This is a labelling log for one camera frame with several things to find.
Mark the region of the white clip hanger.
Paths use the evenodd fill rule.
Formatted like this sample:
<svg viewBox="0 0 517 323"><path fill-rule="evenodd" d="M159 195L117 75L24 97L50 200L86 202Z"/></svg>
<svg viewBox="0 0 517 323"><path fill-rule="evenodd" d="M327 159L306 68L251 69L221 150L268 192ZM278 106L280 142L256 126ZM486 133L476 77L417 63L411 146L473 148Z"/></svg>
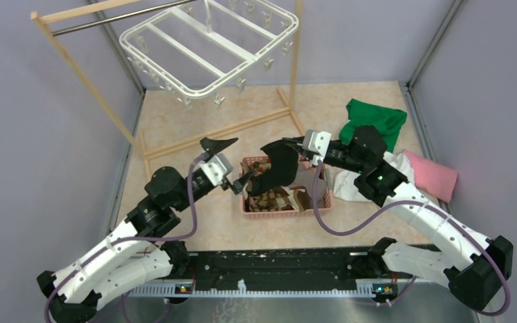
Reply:
<svg viewBox="0 0 517 323"><path fill-rule="evenodd" d="M221 106L223 88L244 91L250 72L290 52L298 27L295 13L270 1L195 1L135 24L119 44L151 89Z"/></svg>

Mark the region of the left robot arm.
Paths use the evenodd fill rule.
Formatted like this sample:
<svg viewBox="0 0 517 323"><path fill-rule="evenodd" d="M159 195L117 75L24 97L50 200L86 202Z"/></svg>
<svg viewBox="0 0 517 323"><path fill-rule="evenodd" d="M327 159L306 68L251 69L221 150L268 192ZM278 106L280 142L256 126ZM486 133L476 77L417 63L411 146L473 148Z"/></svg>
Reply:
<svg viewBox="0 0 517 323"><path fill-rule="evenodd" d="M37 277L46 296L46 322L90 322L114 299L157 278L188 272L183 240L197 230L195 203L217 187L240 194L254 174L231 182L233 166L222 153L238 141L201 139L202 153L187 176L176 168L157 169L140 200L123 221L81 258Z"/></svg>

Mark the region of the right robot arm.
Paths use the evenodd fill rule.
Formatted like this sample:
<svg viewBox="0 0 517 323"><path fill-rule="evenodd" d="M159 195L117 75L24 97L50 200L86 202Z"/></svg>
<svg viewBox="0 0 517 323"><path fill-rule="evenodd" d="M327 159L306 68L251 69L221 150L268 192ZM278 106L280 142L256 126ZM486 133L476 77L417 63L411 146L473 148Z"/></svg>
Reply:
<svg viewBox="0 0 517 323"><path fill-rule="evenodd" d="M355 186L380 213L395 214L435 246L435 250L426 250L382 238L368 254L368 269L374 276L399 272L437 283L482 315L487 315L494 297L503 293L504 302L494 315L508 310L512 300L508 285L514 251L511 241L503 236L489 238L431 202L384 159L387 146L375 127L357 128L348 144L315 130L303 137L286 138L284 143L317 171L328 165L356 173Z"/></svg>

